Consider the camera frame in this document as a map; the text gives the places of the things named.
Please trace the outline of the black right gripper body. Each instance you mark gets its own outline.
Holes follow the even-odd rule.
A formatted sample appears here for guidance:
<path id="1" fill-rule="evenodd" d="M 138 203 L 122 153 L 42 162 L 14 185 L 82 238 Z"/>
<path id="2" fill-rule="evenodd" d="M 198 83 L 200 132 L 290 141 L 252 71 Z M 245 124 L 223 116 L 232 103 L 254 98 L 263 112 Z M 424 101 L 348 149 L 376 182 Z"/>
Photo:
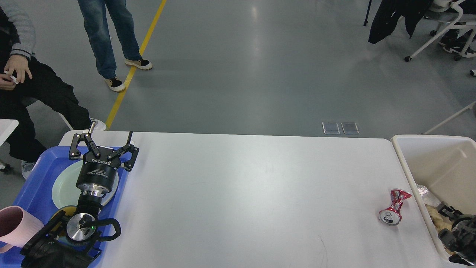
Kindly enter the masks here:
<path id="1" fill-rule="evenodd" d="M 455 218 L 452 220 L 451 231 L 455 230 L 455 228 L 457 227 L 459 223 L 470 221 L 474 217 L 475 217 L 474 215 L 470 215 L 470 214 L 462 214 L 462 215 L 455 216 Z"/>

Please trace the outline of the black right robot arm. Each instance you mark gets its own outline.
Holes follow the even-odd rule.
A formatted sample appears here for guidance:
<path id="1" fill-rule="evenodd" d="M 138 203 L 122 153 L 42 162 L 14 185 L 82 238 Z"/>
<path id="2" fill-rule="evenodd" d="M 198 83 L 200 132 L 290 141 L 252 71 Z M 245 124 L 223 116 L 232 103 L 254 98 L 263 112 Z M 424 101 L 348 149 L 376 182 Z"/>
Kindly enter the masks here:
<path id="1" fill-rule="evenodd" d="M 437 210 L 452 222 L 451 229 L 442 229 L 438 237 L 449 251 L 454 252 L 448 260 L 452 263 L 475 266 L 476 260 L 476 216 L 463 214 L 454 207 L 441 202 Z"/>

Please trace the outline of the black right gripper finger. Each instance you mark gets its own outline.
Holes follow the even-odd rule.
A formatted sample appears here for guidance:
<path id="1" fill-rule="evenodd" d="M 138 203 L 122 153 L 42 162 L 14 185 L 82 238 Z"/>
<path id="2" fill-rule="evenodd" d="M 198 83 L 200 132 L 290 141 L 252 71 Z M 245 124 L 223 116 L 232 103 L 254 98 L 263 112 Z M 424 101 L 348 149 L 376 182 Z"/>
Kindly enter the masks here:
<path id="1" fill-rule="evenodd" d="M 463 213 L 454 207 L 447 205 L 445 202 L 441 202 L 437 206 L 437 212 L 443 217 L 448 218 L 450 221 L 455 221 L 457 218 L 461 217 Z"/>

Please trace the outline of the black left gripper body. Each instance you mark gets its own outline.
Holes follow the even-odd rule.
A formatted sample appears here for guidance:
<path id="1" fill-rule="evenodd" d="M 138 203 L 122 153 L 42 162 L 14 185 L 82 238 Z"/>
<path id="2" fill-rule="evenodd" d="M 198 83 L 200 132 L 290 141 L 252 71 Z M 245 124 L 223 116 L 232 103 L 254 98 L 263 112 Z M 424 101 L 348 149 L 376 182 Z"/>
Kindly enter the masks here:
<path id="1" fill-rule="evenodd" d="M 82 189 L 82 195 L 103 197 L 112 189 L 115 174 L 118 169 L 108 166 L 106 157 L 97 155 L 90 151 L 82 157 L 83 166 L 80 170 L 76 187 Z"/>

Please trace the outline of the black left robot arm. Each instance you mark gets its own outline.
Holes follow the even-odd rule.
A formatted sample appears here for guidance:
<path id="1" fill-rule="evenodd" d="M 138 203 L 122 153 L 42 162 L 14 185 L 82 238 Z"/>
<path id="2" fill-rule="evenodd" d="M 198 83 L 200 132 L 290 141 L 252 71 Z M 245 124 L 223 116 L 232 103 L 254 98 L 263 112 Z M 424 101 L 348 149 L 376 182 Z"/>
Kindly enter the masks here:
<path id="1" fill-rule="evenodd" d="M 117 219 L 100 218 L 106 197 L 114 197 L 119 186 L 118 170 L 131 171 L 139 149 L 129 132 L 119 148 L 99 146 L 92 139 L 94 125 L 75 134 L 68 157 L 81 164 L 75 186 L 77 205 L 71 215 L 56 212 L 20 250 L 22 268 L 87 268 L 101 254 L 99 243 L 121 235 Z"/>

